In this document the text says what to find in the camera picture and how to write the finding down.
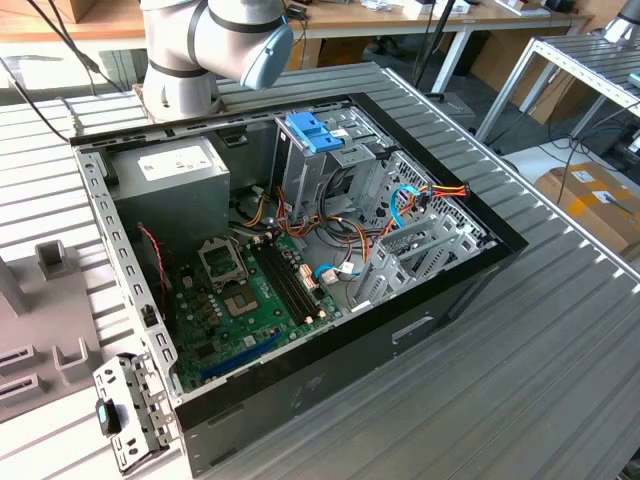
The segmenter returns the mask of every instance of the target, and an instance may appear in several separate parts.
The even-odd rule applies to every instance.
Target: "metal rack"
[[[633,270],[390,70],[299,71],[266,91],[220,91],[232,111],[364,91],[530,246],[460,320],[207,478],[615,478],[640,444]],[[87,133],[147,123],[131,93],[70,103]],[[41,108],[64,128],[60,102]],[[27,106],[0,109],[0,254],[26,256],[43,238],[76,246],[110,358],[140,342],[87,205],[69,147]],[[1,424],[0,478],[118,479],[96,398],[87,389]],[[188,462],[172,448],[135,478],[188,479]]]
[[[476,139],[483,142],[513,95],[535,55],[549,61],[520,110],[528,111],[558,69],[586,83],[602,96],[589,109],[572,134],[578,135],[608,98],[640,116],[640,89],[629,83],[629,74],[640,71],[640,42],[618,47],[598,34],[574,37],[533,38],[522,53],[478,129]]]

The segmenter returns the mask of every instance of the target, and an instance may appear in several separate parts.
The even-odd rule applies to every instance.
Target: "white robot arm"
[[[628,0],[604,30],[604,38],[616,45],[633,45],[640,31],[640,0]]]
[[[213,113],[215,75],[268,88],[293,45],[281,0],[142,0],[145,107],[158,120]]]

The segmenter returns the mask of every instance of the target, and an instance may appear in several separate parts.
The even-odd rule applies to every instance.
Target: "side panel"
[[[514,257],[436,295],[379,328],[307,365],[226,411],[184,431],[193,476],[393,360],[439,328],[471,301]],[[193,408],[189,403],[177,409]]]

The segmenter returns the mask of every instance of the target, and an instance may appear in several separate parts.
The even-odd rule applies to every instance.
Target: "gray power supply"
[[[128,150],[111,161],[119,180],[111,195],[127,231],[144,218],[158,238],[178,246],[177,256],[226,231],[229,171],[206,138]]]

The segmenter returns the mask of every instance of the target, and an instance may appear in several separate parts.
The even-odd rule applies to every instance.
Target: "blue drive bay latch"
[[[344,146],[342,139],[331,135],[325,124],[309,112],[287,115],[287,123],[313,153],[328,152]]]

